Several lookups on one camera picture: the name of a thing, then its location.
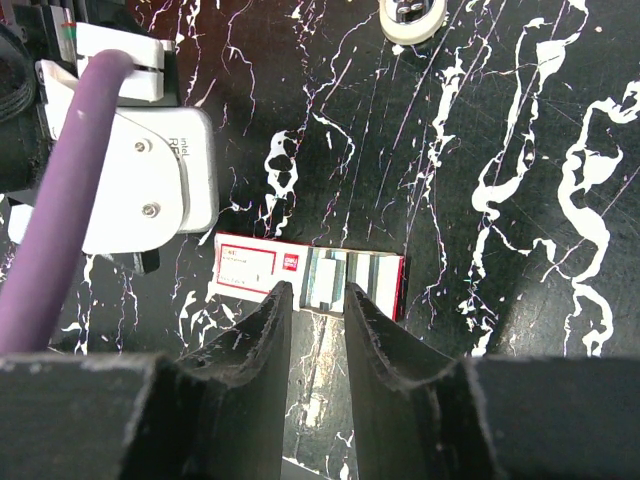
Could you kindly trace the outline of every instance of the bolt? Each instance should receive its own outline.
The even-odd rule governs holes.
[[[160,205],[157,203],[147,203],[142,207],[142,214],[147,218],[154,218],[160,212]]]

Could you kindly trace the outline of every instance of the purple cable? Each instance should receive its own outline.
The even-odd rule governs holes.
[[[106,50],[80,78],[0,291],[0,354],[44,350],[80,258],[129,55]]]

